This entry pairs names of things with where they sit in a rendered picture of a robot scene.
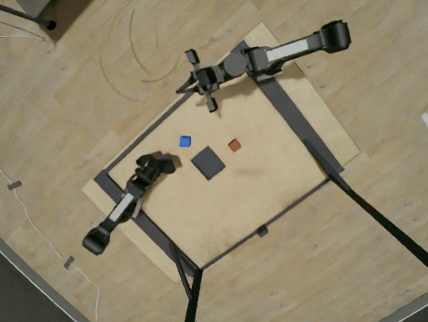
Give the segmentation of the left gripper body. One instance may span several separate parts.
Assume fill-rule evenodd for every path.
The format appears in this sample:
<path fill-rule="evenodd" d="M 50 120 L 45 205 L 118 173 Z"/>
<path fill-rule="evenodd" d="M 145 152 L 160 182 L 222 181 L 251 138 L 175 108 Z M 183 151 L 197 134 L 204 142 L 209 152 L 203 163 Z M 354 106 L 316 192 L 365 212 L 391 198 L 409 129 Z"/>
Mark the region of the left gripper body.
<path fill-rule="evenodd" d="M 174 166 L 172 159 L 166 159 L 166 160 L 162 161 L 162 166 L 163 167 L 160 169 L 158 174 L 153 179 L 153 182 L 157 181 L 156 178 L 160 177 L 160 173 L 162 173 L 162 170 L 165 171 L 166 174 L 172 174 L 176 171 L 176 168 Z M 135 169 L 135 173 L 137 171 L 139 171 L 141 173 L 142 172 L 141 170 L 142 170 L 142 167 L 138 167 Z"/>

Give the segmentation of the brown cube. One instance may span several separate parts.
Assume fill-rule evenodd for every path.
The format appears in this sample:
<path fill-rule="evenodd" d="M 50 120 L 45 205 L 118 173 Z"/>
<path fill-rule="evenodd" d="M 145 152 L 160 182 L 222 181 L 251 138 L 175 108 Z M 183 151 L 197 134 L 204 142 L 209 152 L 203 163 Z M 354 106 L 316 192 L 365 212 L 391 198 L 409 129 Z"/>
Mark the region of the brown cube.
<path fill-rule="evenodd" d="M 231 144 L 230 144 L 231 143 Z M 229 142 L 228 143 L 228 146 L 230 147 L 230 149 L 233 151 L 233 152 L 236 152 L 237 150 L 239 150 L 240 148 L 241 148 L 241 144 L 239 145 L 240 143 L 238 142 L 238 140 L 237 139 L 234 139 L 234 140 L 232 140 L 231 142 Z"/>

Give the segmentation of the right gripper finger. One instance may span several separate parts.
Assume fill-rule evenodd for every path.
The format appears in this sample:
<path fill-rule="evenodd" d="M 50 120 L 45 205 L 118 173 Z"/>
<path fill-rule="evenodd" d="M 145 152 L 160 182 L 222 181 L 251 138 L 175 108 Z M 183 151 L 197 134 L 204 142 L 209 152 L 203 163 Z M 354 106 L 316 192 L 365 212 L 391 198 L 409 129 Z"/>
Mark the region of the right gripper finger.
<path fill-rule="evenodd" d="M 194 83 L 196 83 L 197 82 L 197 80 L 195 80 L 195 78 L 194 78 L 194 76 L 193 76 L 193 73 L 192 73 L 192 71 L 190 72 L 191 73 L 191 76 L 190 76 L 190 78 L 176 91 L 176 93 L 177 92 L 179 92 L 179 91 L 181 91 L 181 90 L 184 90 L 184 89 L 186 89 L 187 87 L 189 87 L 189 86 L 191 86 L 191 85 L 193 85 Z M 192 83 L 192 84 L 191 84 Z M 189 86 L 188 86 L 189 85 Z"/>
<path fill-rule="evenodd" d="M 195 86 L 195 87 L 192 87 L 192 88 L 181 90 L 181 91 L 177 92 L 176 94 L 182 94 L 182 93 L 199 93 L 199 95 L 201 96 L 201 92 L 199 90 L 199 86 L 198 87 Z"/>

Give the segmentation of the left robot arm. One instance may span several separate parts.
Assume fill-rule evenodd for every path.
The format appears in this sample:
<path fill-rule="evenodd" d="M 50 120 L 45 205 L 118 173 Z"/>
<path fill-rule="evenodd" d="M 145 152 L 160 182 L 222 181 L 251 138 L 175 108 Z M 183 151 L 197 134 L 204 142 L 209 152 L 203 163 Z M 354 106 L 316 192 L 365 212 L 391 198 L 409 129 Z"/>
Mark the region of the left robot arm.
<path fill-rule="evenodd" d="M 131 218 L 137 205 L 136 202 L 140 196 L 142 195 L 142 198 L 151 187 L 154 183 L 153 179 L 162 168 L 162 163 L 158 159 L 153 158 L 152 154 L 142 155 L 135 162 L 138 166 L 142 167 L 142 172 L 140 173 L 137 171 L 135 174 L 133 173 L 130 179 L 126 182 L 126 188 L 122 199 L 114 206 L 114 209 L 106 219 L 97 227 L 92 228 L 82 240 L 82 246 L 96 256 L 99 254 L 101 255 L 110 243 L 110 233 L 118 226 L 117 224 L 120 221 L 120 223 L 125 223 L 126 220 Z M 134 179 L 135 177 L 137 178 Z M 146 187 L 148 188 L 145 189 Z"/>

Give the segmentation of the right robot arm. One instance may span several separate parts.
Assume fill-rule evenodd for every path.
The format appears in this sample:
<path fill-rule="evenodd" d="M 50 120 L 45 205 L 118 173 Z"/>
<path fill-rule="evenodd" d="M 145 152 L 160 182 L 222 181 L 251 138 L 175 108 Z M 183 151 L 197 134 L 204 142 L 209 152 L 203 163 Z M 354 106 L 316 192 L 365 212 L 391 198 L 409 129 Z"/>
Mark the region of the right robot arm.
<path fill-rule="evenodd" d="M 320 30 L 314 32 L 312 35 L 273 48 L 255 46 L 241 49 L 241 54 L 231 53 L 221 64 L 228 81 L 243 76 L 244 72 L 247 72 L 248 77 L 251 78 L 262 76 L 265 72 L 267 76 L 272 76 L 282 71 L 284 61 L 287 62 L 290 59 L 294 60 L 304 55 L 320 51 L 321 49 L 329 54 L 340 52 L 342 49 L 349 49 L 348 46 L 350 46 L 351 43 L 347 22 L 343 23 L 342 20 L 335 20 L 323 25 Z M 248 58 L 243 58 L 246 56 L 248 56 Z M 245 71 L 243 71 L 243 69 L 245 69 Z M 273 71 L 274 69 L 277 72 Z M 211 68 L 204 67 L 195 72 L 200 87 L 202 89 L 207 87 L 208 93 L 220 89 L 219 82 L 222 79 L 221 77 L 217 78 L 215 74 L 216 70 L 218 69 L 215 65 L 211 66 Z M 252 72 L 253 74 L 251 74 Z"/>

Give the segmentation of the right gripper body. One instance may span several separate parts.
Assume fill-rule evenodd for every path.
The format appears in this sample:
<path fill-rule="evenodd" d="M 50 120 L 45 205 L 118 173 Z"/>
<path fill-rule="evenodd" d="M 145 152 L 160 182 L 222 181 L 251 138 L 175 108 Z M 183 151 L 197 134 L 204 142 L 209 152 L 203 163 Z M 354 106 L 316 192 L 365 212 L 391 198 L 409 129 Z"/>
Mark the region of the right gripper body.
<path fill-rule="evenodd" d="M 188 58 L 188 61 L 189 61 L 191 64 L 192 64 L 192 63 L 194 64 L 194 65 L 193 65 L 193 67 L 194 67 L 195 71 L 193 71 L 193 72 L 192 72 L 192 73 L 193 73 L 193 76 L 194 76 L 195 80 L 198 80 L 198 79 L 197 79 L 197 77 L 195 76 L 195 72 L 201 69 L 201 68 L 200 68 L 200 66 L 199 66 L 199 64 L 200 64 L 201 62 L 200 62 L 200 60 L 199 60 L 199 57 L 198 57 L 198 55 L 197 55 L 197 52 L 196 52 L 196 53 L 195 53 L 195 52 L 196 52 L 196 51 L 195 51 L 194 49 L 189 49 L 189 50 L 185 51 L 186 56 L 187 56 L 187 58 Z M 218 77 L 221 77 L 221 79 L 222 79 L 222 80 L 220 80 L 219 85 L 221 85 L 221 84 L 223 84 L 223 83 L 228 82 L 228 79 L 227 79 L 227 76 L 226 76 L 226 74 L 225 74 L 225 71 L 224 71 L 224 69 L 223 69 L 222 64 L 221 64 L 221 63 L 219 63 L 219 64 L 217 64 L 216 66 L 217 66 L 217 69 L 218 69 L 218 70 L 216 70 L 216 71 L 215 71 L 215 74 L 216 74 L 217 78 L 218 78 Z M 196 70 L 196 69 L 197 69 L 197 70 Z M 214 98 L 214 97 L 212 97 L 211 93 L 210 93 L 210 94 L 208 94 L 207 89 L 201 89 L 201 87 L 199 87 L 199 90 L 200 90 L 200 92 L 201 92 L 201 95 L 205 95 L 205 96 L 206 96 L 206 99 L 209 99 L 209 98 L 210 98 L 210 99 L 209 99 L 209 100 L 207 100 L 207 102 L 206 102 L 206 105 L 207 105 L 207 107 L 208 107 L 209 112 L 210 112 L 210 113 L 212 113 L 212 112 L 216 111 L 216 110 L 218 109 L 218 105 L 215 103 L 215 102 L 216 102 L 216 101 L 215 101 L 215 98 Z M 207 93 L 208 95 L 207 95 L 206 93 Z M 212 98 L 211 98 L 211 97 L 212 97 Z"/>

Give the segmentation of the blue cube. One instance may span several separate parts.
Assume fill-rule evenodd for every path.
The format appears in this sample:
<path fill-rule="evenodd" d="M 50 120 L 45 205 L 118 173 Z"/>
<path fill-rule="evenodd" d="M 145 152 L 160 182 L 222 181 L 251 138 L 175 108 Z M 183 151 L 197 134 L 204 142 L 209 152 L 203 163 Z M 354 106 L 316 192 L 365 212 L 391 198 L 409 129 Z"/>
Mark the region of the blue cube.
<path fill-rule="evenodd" d="M 183 137 L 187 137 L 187 138 L 183 138 Z M 190 138 L 190 143 L 189 143 L 189 138 Z M 180 147 L 190 147 L 191 144 L 191 137 L 190 136 L 181 136 L 180 137 Z"/>

